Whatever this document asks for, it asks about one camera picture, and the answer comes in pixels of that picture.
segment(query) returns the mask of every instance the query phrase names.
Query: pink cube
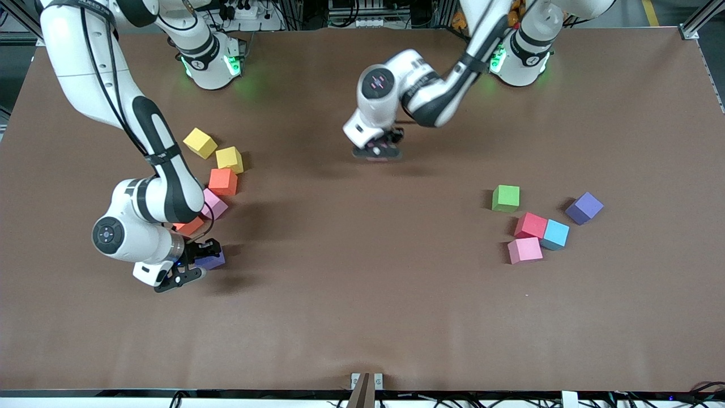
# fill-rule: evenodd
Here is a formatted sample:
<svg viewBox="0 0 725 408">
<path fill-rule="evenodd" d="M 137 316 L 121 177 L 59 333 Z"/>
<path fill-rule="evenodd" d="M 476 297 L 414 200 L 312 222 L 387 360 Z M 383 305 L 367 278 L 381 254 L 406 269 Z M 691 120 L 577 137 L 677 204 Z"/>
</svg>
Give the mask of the pink cube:
<svg viewBox="0 0 725 408">
<path fill-rule="evenodd" d="M 543 259 L 542 247 L 539 238 L 521 238 L 508 243 L 508 253 L 511 255 L 511 264 L 533 262 Z"/>
<path fill-rule="evenodd" d="M 217 195 L 210 189 L 204 189 L 204 202 L 212 208 L 214 219 L 219 219 L 219 216 L 222 215 L 227 208 L 229 208 L 229 206 L 217 197 Z M 202 209 L 202 215 L 208 219 L 212 218 L 212 212 L 209 212 L 209 208 L 207 206 L 204 206 Z"/>
</svg>

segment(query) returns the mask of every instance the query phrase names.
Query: yellow floor line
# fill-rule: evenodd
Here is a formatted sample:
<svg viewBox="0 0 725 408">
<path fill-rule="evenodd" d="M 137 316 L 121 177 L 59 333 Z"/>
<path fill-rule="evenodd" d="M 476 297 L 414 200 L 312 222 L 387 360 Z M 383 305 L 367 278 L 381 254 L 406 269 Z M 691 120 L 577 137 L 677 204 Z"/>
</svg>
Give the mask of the yellow floor line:
<svg viewBox="0 0 725 408">
<path fill-rule="evenodd" d="M 642 0 L 642 6 L 645 8 L 645 14 L 647 15 L 647 21 L 650 22 L 650 27 L 659 27 L 660 22 L 657 20 L 652 0 Z"/>
</svg>

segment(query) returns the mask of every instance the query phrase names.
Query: green cube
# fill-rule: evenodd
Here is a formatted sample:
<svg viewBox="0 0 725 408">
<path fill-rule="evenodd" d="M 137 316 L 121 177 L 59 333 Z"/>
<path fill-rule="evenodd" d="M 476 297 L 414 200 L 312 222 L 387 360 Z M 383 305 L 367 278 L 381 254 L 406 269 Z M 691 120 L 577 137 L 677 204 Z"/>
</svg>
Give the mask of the green cube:
<svg viewBox="0 0 725 408">
<path fill-rule="evenodd" d="M 498 186 L 494 190 L 494 199 L 491 203 L 493 211 L 512 213 L 518 210 L 518 186 Z"/>
</svg>

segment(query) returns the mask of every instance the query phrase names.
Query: purple cube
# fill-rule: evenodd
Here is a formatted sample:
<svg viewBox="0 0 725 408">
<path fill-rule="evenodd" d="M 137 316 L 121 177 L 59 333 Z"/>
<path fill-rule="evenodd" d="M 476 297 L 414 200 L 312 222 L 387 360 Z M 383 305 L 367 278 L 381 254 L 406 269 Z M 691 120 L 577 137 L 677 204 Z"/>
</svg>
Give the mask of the purple cube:
<svg viewBox="0 0 725 408">
<path fill-rule="evenodd" d="M 224 251 L 219 252 L 219 256 L 207 256 L 201 259 L 197 259 L 194 264 L 197 267 L 202 267 L 206 269 L 207 271 L 216 268 L 217 266 L 222 266 L 226 260 L 224 259 Z"/>
<path fill-rule="evenodd" d="M 585 192 L 574 204 L 566 209 L 566 215 L 570 216 L 579 225 L 591 221 L 604 208 L 604 205 L 597 200 L 590 192 Z"/>
</svg>

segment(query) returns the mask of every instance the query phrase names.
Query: yellow cube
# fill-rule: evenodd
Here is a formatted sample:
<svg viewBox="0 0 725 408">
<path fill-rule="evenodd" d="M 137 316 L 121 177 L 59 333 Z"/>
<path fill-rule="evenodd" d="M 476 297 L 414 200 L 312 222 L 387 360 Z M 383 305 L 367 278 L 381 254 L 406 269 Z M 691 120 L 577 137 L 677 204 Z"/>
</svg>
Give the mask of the yellow cube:
<svg viewBox="0 0 725 408">
<path fill-rule="evenodd" d="M 235 174 L 244 171 L 241 162 L 241 155 L 236 147 L 227 147 L 226 149 L 217 150 L 217 167 L 230 168 Z"/>
<path fill-rule="evenodd" d="M 214 142 L 214 139 L 197 128 L 194 128 L 183 142 L 189 149 L 191 149 L 192 152 L 201 156 L 205 160 L 208 159 L 217 148 L 217 144 Z"/>
</svg>

